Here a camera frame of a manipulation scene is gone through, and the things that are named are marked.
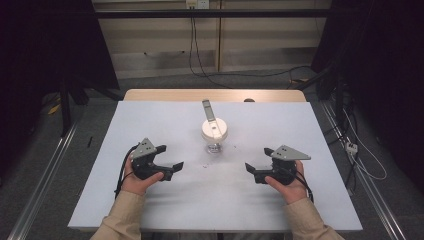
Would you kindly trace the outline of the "black horizontal bar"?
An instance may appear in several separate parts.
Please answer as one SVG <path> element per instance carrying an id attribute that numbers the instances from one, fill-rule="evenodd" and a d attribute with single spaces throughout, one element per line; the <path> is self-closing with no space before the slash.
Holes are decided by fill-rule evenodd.
<path id="1" fill-rule="evenodd" d="M 206 10 L 101 10 L 101 19 L 119 18 L 315 18 L 335 14 L 329 9 L 206 9 Z"/>

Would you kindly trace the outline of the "person's left hand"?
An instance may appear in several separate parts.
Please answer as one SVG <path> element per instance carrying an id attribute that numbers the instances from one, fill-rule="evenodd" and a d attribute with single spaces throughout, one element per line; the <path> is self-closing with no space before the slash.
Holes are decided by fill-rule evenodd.
<path id="1" fill-rule="evenodd" d="M 128 161 L 124 167 L 124 179 L 121 190 L 143 196 L 147 189 L 164 177 L 162 172 L 156 173 L 149 178 L 142 180 L 134 175 L 131 162 Z"/>

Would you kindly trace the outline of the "wooden table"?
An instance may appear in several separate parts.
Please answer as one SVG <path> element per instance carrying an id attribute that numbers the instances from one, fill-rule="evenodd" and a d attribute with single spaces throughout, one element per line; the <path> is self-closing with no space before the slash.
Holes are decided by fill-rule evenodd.
<path id="1" fill-rule="evenodd" d="M 305 102 L 299 90 L 130 89 L 125 101 Z"/>

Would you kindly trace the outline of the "person's right hand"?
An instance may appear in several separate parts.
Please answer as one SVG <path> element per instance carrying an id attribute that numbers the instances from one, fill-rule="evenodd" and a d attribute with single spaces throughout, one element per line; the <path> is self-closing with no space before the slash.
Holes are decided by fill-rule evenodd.
<path id="1" fill-rule="evenodd" d="M 296 178 L 289 185 L 283 185 L 271 176 L 265 177 L 266 183 L 278 191 L 287 204 L 292 204 L 308 197 L 303 163 L 300 160 L 296 160 L 295 163 L 297 168 Z"/>

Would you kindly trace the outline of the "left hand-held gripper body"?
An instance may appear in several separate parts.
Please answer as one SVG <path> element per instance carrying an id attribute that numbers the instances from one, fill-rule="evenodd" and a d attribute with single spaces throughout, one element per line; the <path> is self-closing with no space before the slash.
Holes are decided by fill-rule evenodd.
<path id="1" fill-rule="evenodd" d="M 162 181 L 170 181 L 173 173 L 171 167 L 158 166 L 154 163 L 156 146 L 148 139 L 144 138 L 130 154 L 133 173 L 139 179 L 145 180 L 150 176 L 162 172 L 164 177 Z"/>

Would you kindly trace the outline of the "white wall socket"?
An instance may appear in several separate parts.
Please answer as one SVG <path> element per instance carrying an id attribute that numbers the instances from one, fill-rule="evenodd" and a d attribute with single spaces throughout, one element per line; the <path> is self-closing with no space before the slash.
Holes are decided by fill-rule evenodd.
<path id="1" fill-rule="evenodd" d="M 210 8 L 209 0 L 186 0 L 187 9 L 206 10 Z"/>

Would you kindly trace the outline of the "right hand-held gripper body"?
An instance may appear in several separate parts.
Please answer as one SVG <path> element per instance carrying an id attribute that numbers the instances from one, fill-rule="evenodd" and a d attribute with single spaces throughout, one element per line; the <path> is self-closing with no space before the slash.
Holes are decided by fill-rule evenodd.
<path id="1" fill-rule="evenodd" d="M 311 157 L 287 145 L 281 145 L 272 154 L 271 168 L 268 170 L 258 170 L 254 175 L 257 184 L 265 184 L 265 177 L 271 176 L 283 185 L 291 184 L 296 177 L 296 160 L 310 160 Z"/>

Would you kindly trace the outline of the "metal floor rail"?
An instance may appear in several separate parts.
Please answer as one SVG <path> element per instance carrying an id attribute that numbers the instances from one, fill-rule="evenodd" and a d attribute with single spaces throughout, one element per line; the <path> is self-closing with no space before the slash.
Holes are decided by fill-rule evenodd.
<path id="1" fill-rule="evenodd" d="M 357 179 L 361 182 L 389 238 L 391 240 L 406 240 L 399 222 L 375 184 L 376 178 L 371 176 L 358 155 L 348 152 L 346 144 L 350 141 L 350 138 L 343 135 L 342 130 L 337 126 L 335 110 L 330 103 L 321 102 L 320 105 L 333 128 L 333 132 L 338 137 L 338 142 L 347 154 L 349 162 L 354 165 Z"/>
<path id="2" fill-rule="evenodd" d="M 77 127 L 78 124 L 73 123 L 67 130 L 66 134 L 60 138 L 60 141 L 50 158 L 41 179 L 37 183 L 35 190 L 21 211 L 11 233 L 7 237 L 7 240 L 26 240 L 29 230 L 41 209 L 50 185 L 52 184 L 69 145 L 73 140 Z"/>

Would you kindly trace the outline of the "white table board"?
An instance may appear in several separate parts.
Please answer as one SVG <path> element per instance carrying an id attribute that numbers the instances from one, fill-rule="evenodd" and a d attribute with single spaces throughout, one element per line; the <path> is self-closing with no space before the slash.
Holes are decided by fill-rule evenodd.
<path id="1" fill-rule="evenodd" d="M 143 138 L 166 146 L 155 162 L 181 163 L 170 181 L 146 195 L 141 228 L 154 232 L 285 232 L 281 195 L 255 182 L 245 166 L 267 169 L 266 148 L 287 145 L 308 155 L 305 177 L 324 222 L 338 231 L 362 228 L 314 111 L 307 102 L 215 102 L 228 126 L 223 149 L 211 154 L 201 136 L 199 102 L 122 101 L 118 104 L 80 200 L 73 229 L 97 228 L 109 213 L 123 159 Z"/>

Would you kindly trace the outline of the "wooden wall post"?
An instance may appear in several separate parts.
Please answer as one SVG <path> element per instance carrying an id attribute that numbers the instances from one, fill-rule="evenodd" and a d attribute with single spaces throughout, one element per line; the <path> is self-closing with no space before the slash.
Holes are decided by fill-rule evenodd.
<path id="1" fill-rule="evenodd" d="M 223 0 L 216 0 L 216 10 L 222 10 Z M 221 18 L 216 18 L 216 49 L 215 49 L 215 68 L 216 72 L 221 71 L 222 66 L 222 47 L 221 47 L 221 28 L 222 20 Z"/>

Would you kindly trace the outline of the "black metal stand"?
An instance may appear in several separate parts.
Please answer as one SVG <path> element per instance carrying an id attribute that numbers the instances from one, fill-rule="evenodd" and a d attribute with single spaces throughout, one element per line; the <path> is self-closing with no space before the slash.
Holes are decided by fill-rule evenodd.
<path id="1" fill-rule="evenodd" d="M 70 132 L 73 124 L 71 117 L 70 99 L 73 99 L 77 105 L 86 105 L 89 102 L 89 97 L 85 92 L 86 89 L 94 89 L 98 93 L 114 101 L 121 101 L 123 99 L 121 94 L 114 93 L 106 87 L 102 87 L 100 84 L 89 81 L 88 79 L 79 76 L 63 77 L 59 83 L 60 105 L 62 113 L 62 137 Z"/>

